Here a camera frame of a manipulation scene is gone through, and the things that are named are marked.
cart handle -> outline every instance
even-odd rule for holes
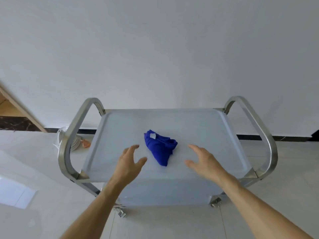
[[[72,142],[75,139],[75,135],[77,134],[87,112],[90,107],[94,104],[98,109],[100,115],[105,114],[104,107],[101,101],[98,98],[87,98],[85,102],[82,104],[74,119],[72,120],[70,126],[65,132],[64,137],[60,143],[59,153],[58,153],[58,161],[61,172],[68,179],[75,181],[79,177],[79,173],[73,168],[70,159],[70,149]]]
[[[255,110],[252,108],[252,106],[244,97],[242,96],[231,97],[227,101],[224,107],[224,112],[226,113],[226,115],[229,113],[230,108],[236,101],[239,103],[239,105],[241,106],[245,114],[247,115],[248,119],[253,124],[254,128],[257,130],[264,144],[268,148],[267,161],[263,165],[261,165],[259,169],[255,171],[259,179],[265,178],[270,173],[272,173],[277,166],[277,161],[278,161],[277,145],[271,133],[269,132],[268,128],[265,126],[263,121],[260,119],[260,117],[257,115]]]

wooden door frame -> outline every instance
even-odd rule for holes
[[[0,92],[2,95],[10,101],[12,105],[15,106],[23,115],[25,115],[34,125],[36,125],[40,131],[47,132],[45,128],[24,108],[22,105],[20,105],[1,85],[0,85]]]

left hand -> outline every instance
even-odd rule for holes
[[[123,150],[110,182],[112,181],[124,188],[138,176],[147,161],[147,158],[143,157],[137,163],[134,163],[133,154],[138,147],[139,145],[133,145]]]

cart top surface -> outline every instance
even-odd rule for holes
[[[178,142],[168,166],[160,166],[146,147],[149,129]],[[198,161],[187,147],[196,144],[213,153],[221,165],[237,178],[252,168],[224,112],[216,109],[110,110],[103,115],[83,166],[91,182],[107,182],[123,149],[139,144],[134,161],[147,157],[139,179],[200,179],[183,161]]]

blue cloth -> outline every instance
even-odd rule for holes
[[[150,134],[155,133],[156,138],[151,138]],[[144,133],[145,144],[148,149],[152,152],[154,158],[162,166],[167,166],[169,156],[173,154],[173,150],[177,146],[177,142],[169,137],[163,137],[158,135],[152,130]]]

